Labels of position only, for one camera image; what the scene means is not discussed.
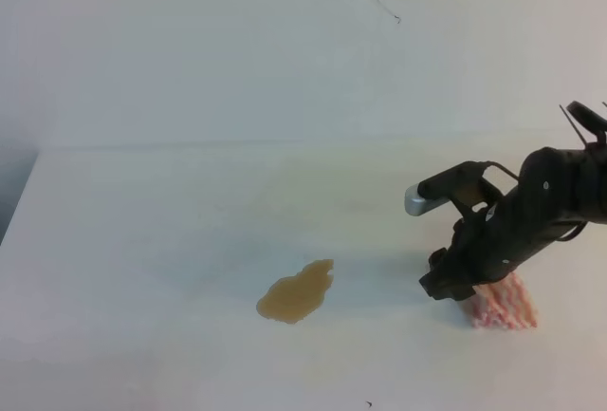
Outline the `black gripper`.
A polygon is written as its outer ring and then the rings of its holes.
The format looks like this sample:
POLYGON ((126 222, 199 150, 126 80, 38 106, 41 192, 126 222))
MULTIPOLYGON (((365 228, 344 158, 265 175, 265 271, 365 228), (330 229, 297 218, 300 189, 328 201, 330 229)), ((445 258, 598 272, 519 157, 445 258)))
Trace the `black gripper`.
POLYGON ((431 254, 421 287, 435 300, 463 301, 475 286, 499 282, 550 244, 567 241, 577 221, 561 216, 548 196, 545 189, 533 196, 518 185, 489 207, 478 204, 471 215, 460 214, 451 244, 431 254))

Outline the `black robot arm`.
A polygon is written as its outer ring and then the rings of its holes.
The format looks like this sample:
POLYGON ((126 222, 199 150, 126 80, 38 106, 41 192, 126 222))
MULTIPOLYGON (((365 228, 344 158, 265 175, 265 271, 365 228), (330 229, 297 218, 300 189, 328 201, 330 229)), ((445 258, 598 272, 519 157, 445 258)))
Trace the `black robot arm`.
POLYGON ((524 160, 503 194, 484 177, 489 161, 468 160, 407 189, 405 210, 420 216, 450 202, 461 217, 447 248, 433 252, 419 283, 435 300, 463 301, 478 285, 507 277, 555 242, 606 221, 606 120, 571 102, 562 110, 576 132, 594 135, 579 150, 544 147, 524 160))

